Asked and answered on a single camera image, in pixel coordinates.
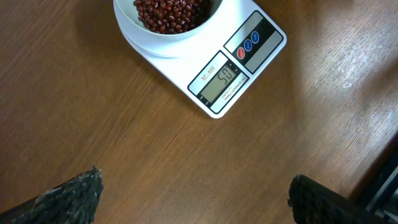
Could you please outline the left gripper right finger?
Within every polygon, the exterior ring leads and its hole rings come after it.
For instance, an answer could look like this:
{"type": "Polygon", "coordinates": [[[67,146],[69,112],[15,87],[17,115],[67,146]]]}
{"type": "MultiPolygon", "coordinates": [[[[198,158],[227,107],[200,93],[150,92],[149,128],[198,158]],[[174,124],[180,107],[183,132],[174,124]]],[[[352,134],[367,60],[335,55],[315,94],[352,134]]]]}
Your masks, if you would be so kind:
{"type": "Polygon", "coordinates": [[[385,219],[302,174],[292,179],[287,202],[297,224],[387,223],[385,219]]]}

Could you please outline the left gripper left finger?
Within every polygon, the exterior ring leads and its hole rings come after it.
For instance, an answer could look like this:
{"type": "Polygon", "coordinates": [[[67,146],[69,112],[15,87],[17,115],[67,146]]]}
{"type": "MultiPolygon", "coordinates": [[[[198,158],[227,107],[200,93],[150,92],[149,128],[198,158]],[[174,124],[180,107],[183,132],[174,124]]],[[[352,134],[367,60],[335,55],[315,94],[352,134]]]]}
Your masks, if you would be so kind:
{"type": "Polygon", "coordinates": [[[5,223],[90,224],[104,189],[100,169],[76,177],[1,213],[5,223]]]}

